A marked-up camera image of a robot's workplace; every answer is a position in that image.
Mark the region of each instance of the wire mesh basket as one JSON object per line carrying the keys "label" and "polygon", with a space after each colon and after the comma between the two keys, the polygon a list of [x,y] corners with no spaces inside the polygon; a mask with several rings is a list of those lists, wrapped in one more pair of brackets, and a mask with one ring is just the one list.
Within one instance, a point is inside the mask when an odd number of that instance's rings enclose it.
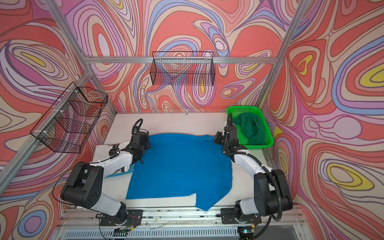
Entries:
{"label": "wire mesh basket", "polygon": [[33,130],[31,134],[53,152],[81,153],[107,104],[108,96],[90,87],[76,87],[67,94],[71,94],[68,100],[38,136],[32,133]]}
{"label": "wire mesh basket", "polygon": [[153,85],[213,86],[215,65],[212,51],[152,52]]}

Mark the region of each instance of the psychedelic pattern backdrop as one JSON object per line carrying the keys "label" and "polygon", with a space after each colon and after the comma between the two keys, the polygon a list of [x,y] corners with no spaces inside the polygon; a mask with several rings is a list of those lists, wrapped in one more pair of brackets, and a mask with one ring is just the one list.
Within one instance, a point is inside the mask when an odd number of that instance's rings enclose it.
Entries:
{"label": "psychedelic pattern backdrop", "polygon": [[[276,56],[296,1],[84,0],[61,10],[84,54],[214,51]],[[150,64],[93,64],[117,111],[219,111],[255,104],[270,65],[216,65],[214,86],[152,86]]]}
{"label": "psychedelic pattern backdrop", "polygon": [[[83,73],[41,1],[0,1],[0,169],[22,147],[55,99]],[[81,154],[39,146],[0,196],[0,239],[41,239],[57,226],[63,206],[50,195],[58,177],[90,161],[111,124],[106,110]],[[55,195],[61,190],[58,184]]]}
{"label": "psychedelic pattern backdrop", "polygon": [[313,239],[384,239],[384,1],[314,0],[264,105]]}

